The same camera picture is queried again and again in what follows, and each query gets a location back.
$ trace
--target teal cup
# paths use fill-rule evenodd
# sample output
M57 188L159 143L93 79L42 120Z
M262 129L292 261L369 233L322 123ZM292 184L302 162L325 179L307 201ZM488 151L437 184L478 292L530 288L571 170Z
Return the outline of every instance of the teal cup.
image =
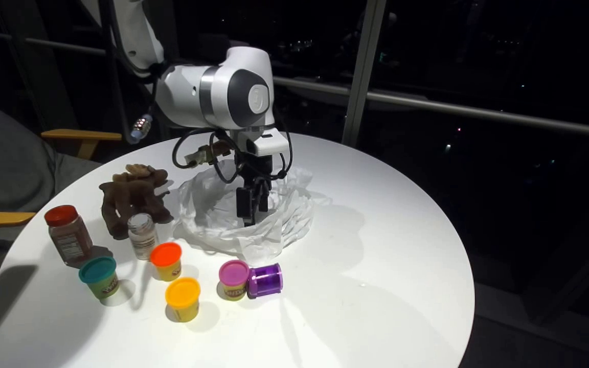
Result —
M79 268L78 279L89 285L98 301L104 301L118 288L114 268L117 264L112 257L95 257Z

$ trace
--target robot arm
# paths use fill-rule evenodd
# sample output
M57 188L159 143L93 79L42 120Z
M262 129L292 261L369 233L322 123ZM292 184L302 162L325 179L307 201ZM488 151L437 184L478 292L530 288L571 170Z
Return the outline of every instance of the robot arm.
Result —
M143 0L82 2L98 24L106 17L100 14L100 2L108 2L118 59L138 79L152 79L154 67L164 64L164 50L143 12ZM274 125L270 55L253 47L232 47L219 65L164 65L164 71L145 88L174 125L216 129L216 138L232 142L238 177L244 179L244 188L238 190L238 215L246 219L246 225L253 225L255 212L267 211L273 155L291 151L288 140ZM139 118L130 135L143 140L152 120L152 117Z

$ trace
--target clear plastic bag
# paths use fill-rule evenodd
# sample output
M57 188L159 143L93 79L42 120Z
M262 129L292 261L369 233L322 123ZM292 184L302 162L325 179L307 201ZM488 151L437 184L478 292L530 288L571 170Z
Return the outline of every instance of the clear plastic bag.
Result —
M236 169L221 165L225 177ZM300 240L314 219L311 174L292 169L285 181L273 183L270 211L255 225L238 219L236 188L242 179L225 184L215 170L197 174L180 188L180 218L187 240L210 252L242 255L250 264L267 264Z

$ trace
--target cable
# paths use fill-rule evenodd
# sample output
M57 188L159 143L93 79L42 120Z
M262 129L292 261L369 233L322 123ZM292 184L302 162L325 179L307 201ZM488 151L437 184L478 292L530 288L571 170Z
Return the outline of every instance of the cable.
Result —
M187 132L178 142L176 142L176 145L172 148L172 163L176 165L176 169L192 169L190 163L180 163L178 162L178 150L180 150L180 145L187 142L190 138L190 132Z
M282 125L282 132L287 134L287 140L288 140L291 162L288 162L288 165L287 165L287 160L285 160L285 155L280 153L280 162L282 162L285 169L282 169L276 177L273 177L273 181L282 181L282 179L287 179L288 173L291 173L291 169L292 169L292 162L295 162L295 150L292 150L291 129L287 128L285 120L280 120L280 125Z
M154 84L152 84L152 104L149 104L152 111L154 111L154 106L155 106L155 95L157 95L157 79L155 79Z
M210 145L210 148L212 148L212 138L216 138L216 140L225 140L225 142L232 142L233 148L236 148L236 153L238 153L238 145L236 145L236 142L230 140L223 132L212 132L212 134L210 134L210 138L208 138L208 145ZM236 165L236 173L233 173L232 179L225 179L225 177L221 174L221 170L219 170L219 162L216 162L216 160L212 162L212 169L215 169L219 181L223 181L225 184L232 184L232 183L240 177L240 165Z

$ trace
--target chair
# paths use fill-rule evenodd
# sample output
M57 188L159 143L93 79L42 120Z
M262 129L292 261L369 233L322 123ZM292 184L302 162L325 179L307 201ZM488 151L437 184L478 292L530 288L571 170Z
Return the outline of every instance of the chair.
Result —
M48 142L79 142L78 157L57 153ZM121 142L118 134L57 129L36 138L0 111L0 242L12 242L51 197L95 170L89 162L100 142Z

